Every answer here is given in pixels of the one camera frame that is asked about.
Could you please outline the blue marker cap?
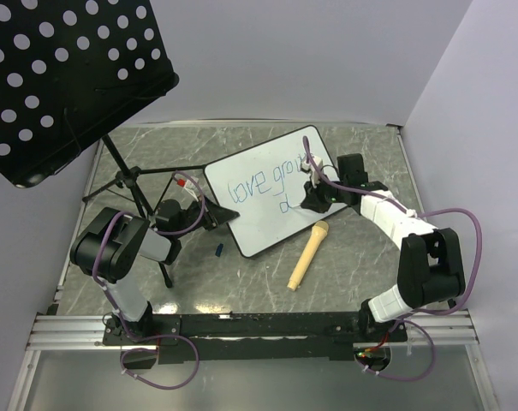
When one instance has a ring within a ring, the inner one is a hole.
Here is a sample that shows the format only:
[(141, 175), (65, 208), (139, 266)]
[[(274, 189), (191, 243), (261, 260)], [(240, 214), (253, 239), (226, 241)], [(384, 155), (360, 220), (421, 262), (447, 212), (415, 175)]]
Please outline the blue marker cap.
[(217, 246), (217, 249), (216, 249), (216, 251), (215, 251), (215, 255), (216, 255), (217, 257), (220, 257), (220, 256), (221, 256), (221, 254), (222, 254), (222, 252), (223, 252), (223, 243), (220, 243), (220, 244)]

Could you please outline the white whiteboard black frame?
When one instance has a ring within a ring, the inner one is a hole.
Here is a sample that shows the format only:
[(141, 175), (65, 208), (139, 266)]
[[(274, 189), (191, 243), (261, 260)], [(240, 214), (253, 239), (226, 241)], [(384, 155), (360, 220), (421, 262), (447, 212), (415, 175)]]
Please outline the white whiteboard black frame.
[(324, 173), (336, 180), (326, 146), (314, 126), (276, 137), (252, 148), (212, 162), (205, 178), (220, 206), (240, 216), (229, 229), (242, 256), (251, 258), (345, 207), (333, 205), (324, 214), (290, 206), (305, 198), (308, 175), (301, 172), (307, 137), (311, 153), (322, 158)]

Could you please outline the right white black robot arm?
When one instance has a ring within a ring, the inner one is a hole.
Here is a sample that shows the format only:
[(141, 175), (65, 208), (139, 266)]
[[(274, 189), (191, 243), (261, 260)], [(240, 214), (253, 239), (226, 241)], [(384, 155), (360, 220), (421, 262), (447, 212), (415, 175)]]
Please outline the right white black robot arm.
[(400, 251), (396, 284), (361, 303), (358, 329), (366, 340), (377, 341), (396, 319), (415, 309), (464, 294), (460, 241), (454, 230), (424, 221), (382, 182), (371, 182), (360, 154), (337, 158), (341, 181), (329, 180), (319, 163), (315, 156), (301, 161), (301, 171), (309, 176), (301, 208), (324, 214), (332, 205), (344, 204), (374, 223)]

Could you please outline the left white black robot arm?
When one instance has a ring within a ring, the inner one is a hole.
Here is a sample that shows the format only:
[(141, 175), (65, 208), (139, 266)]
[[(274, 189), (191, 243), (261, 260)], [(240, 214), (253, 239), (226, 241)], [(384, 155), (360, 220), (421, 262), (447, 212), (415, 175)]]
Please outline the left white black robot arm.
[(136, 257), (172, 265), (182, 250), (182, 236), (200, 228), (214, 230), (239, 216), (205, 196), (186, 209), (177, 200), (162, 201), (154, 223), (106, 207), (74, 241), (70, 261), (103, 290), (123, 334), (132, 343), (146, 343), (155, 326), (152, 305), (130, 275)]

